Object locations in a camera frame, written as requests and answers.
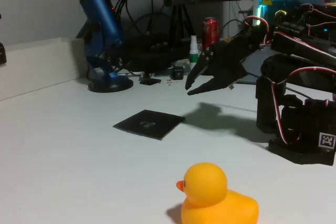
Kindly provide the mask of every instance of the duck's head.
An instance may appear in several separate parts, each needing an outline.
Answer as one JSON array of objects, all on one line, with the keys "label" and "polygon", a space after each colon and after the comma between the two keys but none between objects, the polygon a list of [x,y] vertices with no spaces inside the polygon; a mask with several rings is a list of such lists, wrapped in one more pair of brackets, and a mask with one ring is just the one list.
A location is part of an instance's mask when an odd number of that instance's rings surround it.
[{"label": "duck's head", "polygon": [[221,168],[211,163],[190,167],[176,186],[196,206],[206,207],[221,202],[227,192],[226,175]]}]

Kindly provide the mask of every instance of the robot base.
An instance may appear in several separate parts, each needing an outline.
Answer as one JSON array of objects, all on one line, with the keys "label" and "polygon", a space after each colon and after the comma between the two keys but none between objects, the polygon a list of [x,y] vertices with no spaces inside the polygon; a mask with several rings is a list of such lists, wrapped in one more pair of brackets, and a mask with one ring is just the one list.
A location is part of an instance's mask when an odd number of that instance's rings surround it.
[{"label": "robot base", "polygon": [[284,146],[280,142],[280,139],[270,140],[268,150],[295,164],[322,164],[330,166],[334,164],[335,151],[319,151],[316,147],[300,142]]}]

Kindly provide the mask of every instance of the duck's orange beak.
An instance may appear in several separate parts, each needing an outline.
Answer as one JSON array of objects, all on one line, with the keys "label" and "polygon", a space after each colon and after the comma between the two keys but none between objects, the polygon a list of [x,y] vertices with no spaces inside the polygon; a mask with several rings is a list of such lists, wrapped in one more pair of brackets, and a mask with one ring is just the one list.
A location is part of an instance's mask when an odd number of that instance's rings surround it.
[{"label": "duck's orange beak", "polygon": [[183,181],[182,181],[182,180],[179,181],[179,182],[177,182],[177,183],[176,183],[176,186],[178,187],[178,189],[179,189],[180,191],[184,191],[184,190],[183,190]]}]

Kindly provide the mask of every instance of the blue microphone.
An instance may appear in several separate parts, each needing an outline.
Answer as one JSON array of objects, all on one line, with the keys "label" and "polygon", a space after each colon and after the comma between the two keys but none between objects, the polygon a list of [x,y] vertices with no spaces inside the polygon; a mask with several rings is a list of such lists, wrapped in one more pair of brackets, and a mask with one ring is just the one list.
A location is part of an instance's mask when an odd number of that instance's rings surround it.
[{"label": "blue microphone", "polygon": [[[96,75],[89,85],[93,92],[118,92],[133,86],[133,81],[120,77],[113,71],[107,60],[99,58],[103,52],[113,50],[123,43],[123,33],[117,22],[112,4],[107,0],[80,0],[88,18],[76,38],[85,40],[85,52],[92,72]],[[95,68],[100,67],[104,76],[100,77]]]}]

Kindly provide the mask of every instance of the black square tile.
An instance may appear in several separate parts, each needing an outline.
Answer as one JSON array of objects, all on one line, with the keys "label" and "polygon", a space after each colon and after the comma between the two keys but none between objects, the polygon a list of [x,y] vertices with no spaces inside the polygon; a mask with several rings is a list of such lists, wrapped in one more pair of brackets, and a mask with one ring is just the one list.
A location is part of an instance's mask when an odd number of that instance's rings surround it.
[{"label": "black square tile", "polygon": [[162,140],[185,118],[161,112],[143,110],[113,127],[132,134]]}]

